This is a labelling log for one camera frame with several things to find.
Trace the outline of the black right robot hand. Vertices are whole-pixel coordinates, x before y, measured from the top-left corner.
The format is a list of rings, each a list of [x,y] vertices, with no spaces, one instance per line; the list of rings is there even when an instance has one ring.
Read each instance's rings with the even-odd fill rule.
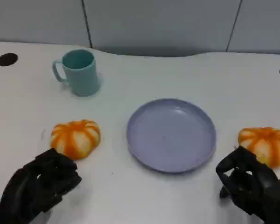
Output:
[[[239,146],[216,167],[223,186],[221,199],[232,202],[266,224],[280,224],[280,179],[256,155]]]

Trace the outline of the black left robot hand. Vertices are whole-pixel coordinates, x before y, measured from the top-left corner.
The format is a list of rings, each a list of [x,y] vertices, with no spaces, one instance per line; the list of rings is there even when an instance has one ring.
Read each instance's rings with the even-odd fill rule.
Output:
[[[77,164],[51,148],[16,170],[0,200],[0,224],[30,224],[58,205],[82,178]]]

